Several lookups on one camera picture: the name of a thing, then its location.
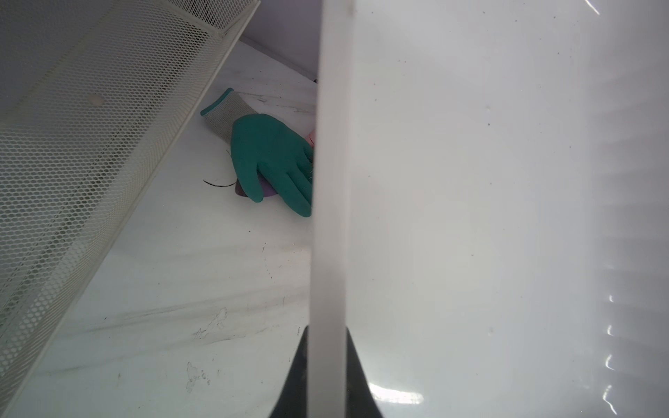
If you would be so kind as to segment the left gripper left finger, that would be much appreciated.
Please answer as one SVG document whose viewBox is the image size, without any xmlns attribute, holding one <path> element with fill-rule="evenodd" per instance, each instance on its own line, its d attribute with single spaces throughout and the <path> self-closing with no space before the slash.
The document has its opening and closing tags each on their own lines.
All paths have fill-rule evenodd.
<svg viewBox="0 0 669 418">
<path fill-rule="evenodd" d="M 306 418 L 308 389 L 308 327 L 296 349 L 282 391 L 270 418 Z"/>
</svg>

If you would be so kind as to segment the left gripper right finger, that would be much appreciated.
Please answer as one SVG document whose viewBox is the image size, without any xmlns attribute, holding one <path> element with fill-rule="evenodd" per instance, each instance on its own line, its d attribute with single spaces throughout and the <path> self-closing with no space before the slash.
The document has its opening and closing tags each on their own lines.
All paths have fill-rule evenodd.
<svg viewBox="0 0 669 418">
<path fill-rule="evenodd" d="M 346 375 L 346 418 L 383 418 L 369 388 L 349 330 Z"/>
</svg>

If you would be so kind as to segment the white plastic storage box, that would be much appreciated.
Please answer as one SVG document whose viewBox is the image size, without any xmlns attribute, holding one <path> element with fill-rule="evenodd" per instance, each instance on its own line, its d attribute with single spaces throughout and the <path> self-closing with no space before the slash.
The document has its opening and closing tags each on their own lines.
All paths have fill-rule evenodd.
<svg viewBox="0 0 669 418">
<path fill-rule="evenodd" d="M 327 1 L 310 327 L 384 417 L 668 414 L 668 4 Z"/>
</svg>

